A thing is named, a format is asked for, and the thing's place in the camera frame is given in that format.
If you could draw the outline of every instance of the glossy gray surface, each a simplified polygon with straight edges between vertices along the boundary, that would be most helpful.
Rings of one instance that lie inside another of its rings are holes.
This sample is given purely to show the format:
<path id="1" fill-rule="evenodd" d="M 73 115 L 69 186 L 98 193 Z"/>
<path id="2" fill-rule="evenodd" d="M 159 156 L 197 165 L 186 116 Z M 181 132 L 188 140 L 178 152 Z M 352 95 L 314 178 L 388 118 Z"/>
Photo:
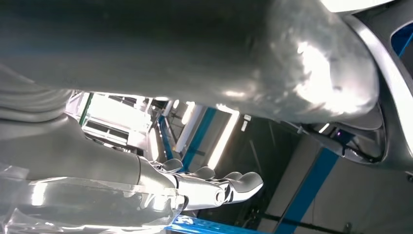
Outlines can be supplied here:
<path id="1" fill-rule="evenodd" d="M 156 170 L 144 157 L 139 157 L 140 178 L 138 185 L 155 188 L 176 188 L 174 181 L 165 177 L 161 171 Z"/>
<path id="2" fill-rule="evenodd" d="M 237 173 L 230 173 L 229 177 L 238 177 Z M 225 190 L 225 204 L 246 201 L 256 194 L 264 185 L 261 176 L 255 172 L 248 172 L 237 179 L 228 178 L 215 182 Z"/>
<path id="3" fill-rule="evenodd" d="M 41 123 L 0 121 L 0 163 L 29 169 L 28 179 L 80 177 L 137 184 L 136 155 L 86 139 L 67 115 Z"/>
<path id="4" fill-rule="evenodd" d="M 224 202 L 224 190 L 203 179 L 189 175 L 175 175 L 180 194 L 188 198 L 185 210 L 199 210 L 219 207 Z"/>
<path id="5" fill-rule="evenodd" d="M 0 63 L 0 118 L 43 122 L 61 115 L 71 90 L 50 90 Z"/>
<path id="6" fill-rule="evenodd" d="M 359 39 L 317 0 L 3 0 L 0 64 L 51 88 L 329 122 L 373 108 Z"/>
<path id="7" fill-rule="evenodd" d="M 177 172 L 183 168 L 182 162 L 177 158 L 170 159 L 164 163 L 152 161 L 150 164 L 157 170 L 171 173 Z"/>
<path id="8" fill-rule="evenodd" d="M 403 4 L 407 2 L 413 6 L 411 1 L 401 1 Z M 389 22 L 391 22 L 391 16 L 400 19 L 400 15 L 404 15 L 405 20 L 412 19 L 411 11 L 406 12 L 402 8 L 390 8 L 388 11 L 387 13 L 384 11 L 383 14 L 387 16 Z M 413 170 L 413 80 L 391 49 L 390 36 L 392 33 L 388 31 L 389 26 L 384 26 L 387 30 L 380 33 L 379 23 L 370 23 L 370 27 L 372 27 L 372 24 L 375 25 L 371 29 L 355 17 L 346 17 L 345 20 L 366 43 L 382 74 L 379 103 L 386 129 L 386 144 L 382 161 L 374 165 L 383 168 L 411 171 Z M 363 21 L 374 22 L 374 19 L 363 19 Z M 394 30 L 397 30 L 399 27 L 396 25 L 392 26 Z"/>
<path id="9" fill-rule="evenodd" d="M 363 116 L 349 119 L 347 121 L 341 121 L 341 123 L 352 128 L 371 131 L 379 129 L 383 124 L 381 111 L 378 106 L 374 107 L 371 111 Z"/>

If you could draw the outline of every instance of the fluorescent light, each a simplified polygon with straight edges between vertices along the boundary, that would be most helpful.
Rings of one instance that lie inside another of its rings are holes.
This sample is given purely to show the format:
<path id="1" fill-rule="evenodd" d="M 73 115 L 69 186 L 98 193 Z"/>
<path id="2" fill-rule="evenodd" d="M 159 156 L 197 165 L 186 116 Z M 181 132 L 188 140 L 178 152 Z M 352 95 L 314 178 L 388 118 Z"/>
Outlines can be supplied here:
<path id="1" fill-rule="evenodd" d="M 248 121 L 244 120 L 243 126 L 241 127 L 241 132 L 245 132 L 247 124 L 248 124 Z"/>
<path id="2" fill-rule="evenodd" d="M 153 98 L 150 97 L 149 101 L 148 101 L 148 104 L 146 105 L 145 113 L 148 113 L 148 110 L 149 110 L 150 105 L 152 104 L 152 101 L 153 101 Z"/>
<path id="3" fill-rule="evenodd" d="M 185 111 L 184 116 L 182 116 L 182 120 L 181 120 L 183 125 L 188 123 L 189 118 L 191 117 L 192 111 L 195 107 L 195 102 L 187 101 L 187 105 L 188 105 L 187 110 Z"/>
<path id="4" fill-rule="evenodd" d="M 112 148 L 112 147 L 113 147 L 113 145 L 108 144 L 108 143 L 103 143 L 103 145 L 106 146 L 106 147 L 109 147 L 109 148 Z"/>
<path id="5" fill-rule="evenodd" d="M 324 127 L 320 129 L 319 133 L 323 133 L 323 132 L 328 128 L 328 126 L 330 126 L 330 124 L 329 124 L 329 123 L 326 123 L 326 124 L 324 125 Z"/>
<path id="6" fill-rule="evenodd" d="M 331 12 L 355 11 L 371 8 L 394 0 L 321 0 Z"/>
<path id="7" fill-rule="evenodd" d="M 214 152 L 212 152 L 211 158 L 209 159 L 208 167 L 211 169 L 215 169 L 215 167 L 217 166 L 218 161 L 222 155 L 222 152 L 224 151 L 224 148 L 226 146 L 226 143 L 228 142 L 232 130 L 234 129 L 238 117 L 240 116 L 239 111 L 232 110 L 226 106 L 217 105 L 217 108 L 218 110 L 231 113 L 231 117 L 229 118 L 228 123 L 226 124 L 226 127 L 222 132 L 221 138 L 219 139 L 217 145 L 215 146 Z"/>
<path id="8" fill-rule="evenodd" d="M 174 109 L 176 109 L 176 108 L 178 107 L 178 105 L 179 105 L 179 100 L 175 100 L 175 101 L 173 102 L 172 107 L 173 107 Z"/>
<path id="9" fill-rule="evenodd" d="M 155 161 L 158 156 L 158 142 L 156 141 L 156 135 L 155 135 L 155 130 L 152 128 L 150 133 L 149 133 L 149 139 L 150 139 L 150 152 L 152 154 L 152 160 Z"/>
<path id="10" fill-rule="evenodd" d="M 157 100 L 157 101 L 168 101 L 169 98 L 167 98 L 167 97 L 155 97 L 155 100 Z"/>

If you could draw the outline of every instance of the plastic wrap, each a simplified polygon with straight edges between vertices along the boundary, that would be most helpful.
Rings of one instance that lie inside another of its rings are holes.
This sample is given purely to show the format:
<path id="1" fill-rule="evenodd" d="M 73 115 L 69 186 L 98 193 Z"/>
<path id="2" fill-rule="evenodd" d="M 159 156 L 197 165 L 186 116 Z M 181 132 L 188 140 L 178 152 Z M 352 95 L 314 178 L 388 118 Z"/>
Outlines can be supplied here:
<path id="1" fill-rule="evenodd" d="M 185 202 L 176 189 L 71 177 L 28 181 L 25 169 L 0 169 L 4 234 L 156 233 Z"/>

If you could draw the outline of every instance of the machine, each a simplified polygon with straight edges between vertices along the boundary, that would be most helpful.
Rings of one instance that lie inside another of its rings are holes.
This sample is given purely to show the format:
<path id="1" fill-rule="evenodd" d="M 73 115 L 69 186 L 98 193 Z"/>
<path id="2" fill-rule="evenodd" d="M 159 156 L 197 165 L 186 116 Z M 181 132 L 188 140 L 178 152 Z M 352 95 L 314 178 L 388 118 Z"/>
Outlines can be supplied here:
<path id="1" fill-rule="evenodd" d="M 85 138 L 63 114 L 73 89 L 226 105 L 287 121 L 353 161 L 412 167 L 411 154 L 373 160 L 369 151 L 347 148 L 311 125 L 332 123 L 355 136 L 383 127 L 381 152 L 410 153 L 413 143 L 408 109 L 399 103 L 404 96 L 413 101 L 411 80 L 388 41 L 316 0 L 0 5 L 0 221 L 6 232 L 159 229 L 182 210 L 241 202 L 263 185 L 256 173 L 178 174 L 177 166 Z M 354 123 L 370 115 L 378 120 Z"/>

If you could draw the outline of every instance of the blue metal frame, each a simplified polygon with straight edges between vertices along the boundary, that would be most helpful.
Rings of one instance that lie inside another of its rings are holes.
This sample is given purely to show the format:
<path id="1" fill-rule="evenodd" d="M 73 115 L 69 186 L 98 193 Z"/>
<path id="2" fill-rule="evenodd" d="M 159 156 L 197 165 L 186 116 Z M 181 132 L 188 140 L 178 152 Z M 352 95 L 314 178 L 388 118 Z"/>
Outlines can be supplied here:
<path id="1" fill-rule="evenodd" d="M 198 152 L 199 146 L 201 145 L 201 142 L 204 139 L 205 134 L 207 133 L 207 130 L 211 125 L 212 119 L 214 118 L 216 112 L 217 110 L 214 108 L 208 108 L 205 111 L 205 114 L 202 117 L 201 122 L 199 123 L 198 129 L 196 130 L 194 137 L 189 144 L 188 150 L 182 159 L 182 164 L 184 166 L 182 171 L 187 172 L 189 170 L 189 165 L 191 164 L 195 154 Z"/>
<path id="2" fill-rule="evenodd" d="M 339 131 L 334 139 L 348 143 L 354 137 L 345 131 Z M 328 149 L 322 149 L 313 169 L 304 181 L 296 198 L 291 203 L 285 218 L 300 222 L 319 192 L 324 181 L 336 164 L 339 156 Z M 297 226 L 281 223 L 275 230 L 276 234 L 293 234 Z"/>
<path id="3" fill-rule="evenodd" d="M 255 230 L 215 223 L 199 218 L 178 216 L 173 224 L 165 229 L 185 234 L 264 234 Z"/>
<path id="4" fill-rule="evenodd" d="M 404 26 L 392 36 L 392 47 L 396 54 L 401 57 L 406 47 L 413 40 L 413 23 Z"/>
<path id="5" fill-rule="evenodd" d="M 173 159 L 173 154 L 172 154 L 172 149 L 170 148 L 169 142 L 168 142 L 168 135 L 167 135 L 167 127 L 166 127 L 166 119 L 164 116 L 160 116 L 158 119 L 159 123 L 159 129 L 161 130 L 162 134 L 162 143 L 165 148 L 165 156 L 167 157 L 167 160 Z"/>

